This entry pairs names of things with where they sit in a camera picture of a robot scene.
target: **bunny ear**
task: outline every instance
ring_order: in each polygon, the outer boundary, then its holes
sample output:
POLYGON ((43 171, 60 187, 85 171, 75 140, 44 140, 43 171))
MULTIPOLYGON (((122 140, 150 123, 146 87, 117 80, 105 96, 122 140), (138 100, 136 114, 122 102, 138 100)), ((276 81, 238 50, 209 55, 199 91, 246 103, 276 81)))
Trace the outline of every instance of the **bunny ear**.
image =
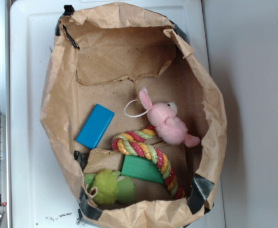
POLYGON ((143 87, 139 92, 139 99, 146 110, 151 110, 153 103, 148 95, 147 89, 143 87))

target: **metal frame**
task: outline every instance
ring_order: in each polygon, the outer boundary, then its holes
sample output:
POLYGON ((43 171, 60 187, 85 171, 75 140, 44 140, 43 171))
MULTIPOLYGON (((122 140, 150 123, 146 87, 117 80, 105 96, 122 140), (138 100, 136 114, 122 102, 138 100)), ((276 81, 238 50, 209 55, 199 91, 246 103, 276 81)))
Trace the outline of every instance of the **metal frame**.
POLYGON ((11 0, 0 0, 0 227, 11 228, 9 11, 11 0))

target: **pink plush toy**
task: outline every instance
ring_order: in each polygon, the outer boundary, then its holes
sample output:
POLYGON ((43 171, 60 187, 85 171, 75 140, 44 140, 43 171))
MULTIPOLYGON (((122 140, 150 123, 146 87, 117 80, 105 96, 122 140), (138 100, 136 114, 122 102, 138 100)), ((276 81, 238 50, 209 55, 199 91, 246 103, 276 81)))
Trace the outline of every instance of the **pink plush toy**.
POLYGON ((147 110, 143 114, 147 113, 149 122, 155 126, 158 136, 165 142, 171 145, 184 143, 187 147, 194 147, 200 143, 198 137, 187 133, 188 129, 185 123, 176 116, 177 106, 174 102, 153 105, 145 87, 140 90, 139 99, 147 110))

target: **toy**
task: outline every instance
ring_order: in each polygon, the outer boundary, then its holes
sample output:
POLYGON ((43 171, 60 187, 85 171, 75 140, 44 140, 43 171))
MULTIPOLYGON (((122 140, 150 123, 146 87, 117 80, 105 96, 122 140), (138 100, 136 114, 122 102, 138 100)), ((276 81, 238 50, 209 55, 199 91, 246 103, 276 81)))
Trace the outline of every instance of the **toy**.
POLYGON ((93 149, 99 144, 115 113, 97 104, 76 141, 93 149))
POLYGON ((160 149, 145 144, 146 139, 156 135, 154 126, 148 126, 140 131, 126 132, 112 139, 114 150, 124 155, 139 156, 151 160, 160 170, 165 186, 176 199, 185 197, 183 188, 178 184, 174 168, 165 153, 160 149))
POLYGON ((130 204, 134 201, 135 185, 130 177, 109 169, 98 174, 84 174, 87 191, 99 205, 112 205, 115 201, 130 204))
MULTIPOLYGON (((200 143, 198 137, 187 133, 188 129, 185 123, 176 116, 177 106, 174 102, 153 104, 145 87, 140 90, 139 99, 146 109, 146 112, 143 114, 147 114, 149 122, 155 126, 158 135, 165 142, 171 145, 184 143, 187 147, 194 147, 200 143)), ((143 114, 136 116, 126 115, 130 117, 139 117, 143 114)))
POLYGON ((122 175, 164 184, 158 167, 151 160, 139 156, 125 156, 122 175))

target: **green plush toy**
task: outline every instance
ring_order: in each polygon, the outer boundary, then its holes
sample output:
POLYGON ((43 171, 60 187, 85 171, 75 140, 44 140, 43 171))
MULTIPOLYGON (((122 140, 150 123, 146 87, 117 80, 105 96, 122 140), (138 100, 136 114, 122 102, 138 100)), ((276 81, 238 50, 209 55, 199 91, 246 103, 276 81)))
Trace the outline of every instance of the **green plush toy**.
POLYGON ((94 195, 93 201, 99 205, 111 205, 116 201, 130 204, 134 201, 135 185, 120 171, 103 170, 98 174, 84 174, 87 191, 94 195))

